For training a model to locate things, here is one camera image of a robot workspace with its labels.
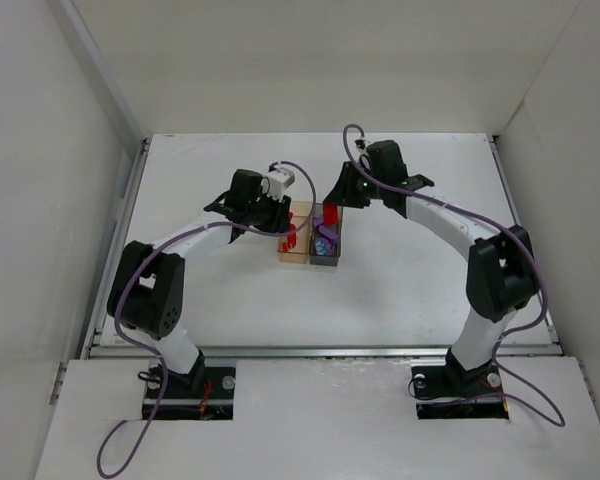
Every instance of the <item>screw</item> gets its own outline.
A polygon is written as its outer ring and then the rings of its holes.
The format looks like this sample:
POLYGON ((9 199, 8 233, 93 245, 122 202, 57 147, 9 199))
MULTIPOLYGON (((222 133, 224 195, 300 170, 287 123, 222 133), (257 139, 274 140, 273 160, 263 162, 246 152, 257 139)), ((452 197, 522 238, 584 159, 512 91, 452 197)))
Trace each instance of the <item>screw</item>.
POLYGON ((416 373, 413 376, 413 385, 416 388, 424 388, 427 386, 426 380, 427 377, 424 376, 424 373, 416 373))
POLYGON ((230 375, 227 375, 222 379, 222 388, 225 390, 233 390, 236 386, 236 379, 230 375))
POLYGON ((500 385, 502 385, 500 375, 498 375, 497 373, 490 373, 489 375, 487 375, 487 382, 489 382, 489 385, 495 388, 498 388, 500 385))

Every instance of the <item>white table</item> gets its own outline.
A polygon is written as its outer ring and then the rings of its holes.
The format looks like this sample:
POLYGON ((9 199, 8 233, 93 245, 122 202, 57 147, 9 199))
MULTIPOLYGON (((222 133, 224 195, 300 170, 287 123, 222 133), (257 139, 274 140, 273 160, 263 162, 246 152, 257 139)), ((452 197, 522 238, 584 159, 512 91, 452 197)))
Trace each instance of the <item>white table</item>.
MULTIPOLYGON (((510 404, 505 420, 417 420, 404 360, 240 361, 234 420, 161 421, 119 480, 600 480, 600 424, 572 358, 507 358, 562 409, 558 429, 510 404)), ((102 440, 140 418, 147 360, 73 361, 36 480, 96 480, 102 440)), ((524 385, 509 393, 545 412, 524 385)), ((143 426, 113 437, 113 472, 143 426)))
MULTIPOLYGON (((513 224, 486 135, 367 136, 396 140, 410 174, 428 176, 466 208, 513 224)), ((154 136, 127 241, 168 235, 226 190, 237 168, 265 172, 277 160, 304 166, 321 200, 345 160, 340 134, 154 136)), ((289 193, 310 199, 301 175, 289 193)), ((205 346, 445 346, 466 319, 465 281, 466 264, 451 247, 374 204, 345 210, 336 268, 280 263, 275 240, 254 235, 214 252, 187 270, 181 322, 205 346)), ((534 300, 513 325, 537 312, 534 300)), ((510 340, 551 343, 545 325, 510 340)), ((120 344, 107 318, 100 345, 120 344)))

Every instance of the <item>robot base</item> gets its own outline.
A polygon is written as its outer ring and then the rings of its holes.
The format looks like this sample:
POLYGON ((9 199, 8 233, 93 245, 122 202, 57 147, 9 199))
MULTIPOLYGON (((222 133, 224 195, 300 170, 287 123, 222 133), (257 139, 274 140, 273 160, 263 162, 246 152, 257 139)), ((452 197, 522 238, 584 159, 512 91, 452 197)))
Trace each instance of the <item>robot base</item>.
MULTIPOLYGON (((162 369, 154 366, 149 369, 152 378, 161 377, 162 369)), ((236 368, 230 366, 206 366, 204 381, 195 390, 190 384, 179 381, 177 375, 170 375, 167 390, 160 402, 156 420, 232 420, 233 395, 235 392, 236 368), (206 388, 211 386, 210 393, 206 388), (206 400, 204 408, 201 402, 206 400)), ((142 403, 142 418, 147 419, 155 405, 160 384, 147 382, 142 403)))
POLYGON ((495 366, 489 366, 471 381, 453 382, 446 365, 418 365, 411 368, 418 418, 421 420, 451 418, 508 419, 506 401, 502 397, 487 397, 459 405, 446 405, 453 400, 502 392, 500 376, 495 366))

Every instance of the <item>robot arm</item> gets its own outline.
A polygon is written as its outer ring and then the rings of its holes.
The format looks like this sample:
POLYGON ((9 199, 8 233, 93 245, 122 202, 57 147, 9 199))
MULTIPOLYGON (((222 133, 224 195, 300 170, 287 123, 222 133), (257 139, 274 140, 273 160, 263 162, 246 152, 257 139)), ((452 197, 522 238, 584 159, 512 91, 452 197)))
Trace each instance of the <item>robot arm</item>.
MULTIPOLYGON (((372 177, 451 204, 431 180, 408 175, 400 149, 392 140, 370 145, 358 140, 356 146, 364 170, 372 177)), ((501 334, 517 310, 525 307, 538 291, 530 266, 512 240, 491 226, 426 199, 371 185, 350 162, 343 165, 335 187, 323 203, 364 208, 374 199, 431 230, 467 261, 466 292, 471 309, 460 337, 447 352, 445 367, 436 372, 433 383, 435 396, 473 396, 476 384, 485 381, 495 368, 491 358, 501 334)), ((522 227, 514 225, 509 230, 531 251, 529 235, 522 227)), ((431 393, 429 389, 422 397, 433 397, 431 393)))
POLYGON ((235 225, 254 226, 269 233, 289 231, 291 199, 285 195, 293 184, 294 174, 276 166, 260 175, 238 170, 231 187, 205 207, 194 222, 173 232, 168 237, 144 244, 129 243, 120 259, 107 312, 113 316, 122 291, 140 264, 162 245, 176 236, 214 222, 232 222, 232 225, 203 229, 181 242, 166 248, 147 266, 122 308, 120 322, 134 330, 134 336, 155 347, 165 359, 170 375, 178 375, 195 391, 204 377, 204 355, 187 337, 179 324, 182 312, 185 265, 191 267, 212 251, 235 241, 244 230, 235 225))

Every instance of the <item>black mounting plate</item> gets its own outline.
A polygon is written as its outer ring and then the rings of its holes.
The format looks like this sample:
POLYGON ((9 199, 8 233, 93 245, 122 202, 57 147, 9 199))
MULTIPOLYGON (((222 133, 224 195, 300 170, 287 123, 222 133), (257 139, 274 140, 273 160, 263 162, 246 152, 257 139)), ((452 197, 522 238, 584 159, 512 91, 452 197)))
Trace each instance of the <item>black mounting plate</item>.
MULTIPOLYGON (((149 374, 158 377, 160 367, 151 367, 149 374)), ((203 385, 190 393, 186 385, 174 380, 167 383, 162 403, 156 414, 157 420, 200 420, 199 404, 205 394, 205 385, 211 381, 211 394, 207 400, 205 419, 231 420, 233 418, 233 396, 235 392, 236 367, 206 366, 203 385), (224 388, 223 379, 234 379, 233 388, 224 388)), ((142 404, 142 418, 147 419, 160 391, 158 383, 147 383, 142 404)))
POLYGON ((495 394, 500 388, 487 382, 490 373, 499 375, 495 365, 489 366, 480 377, 470 383, 458 386, 449 380, 446 365, 414 365, 411 367, 411 383, 414 397, 420 402, 416 405, 419 419, 443 418, 509 418, 503 397, 491 396, 476 402, 450 405, 444 404, 454 399, 472 398, 479 395, 495 394), (416 381, 416 375, 424 375, 423 384, 416 381))

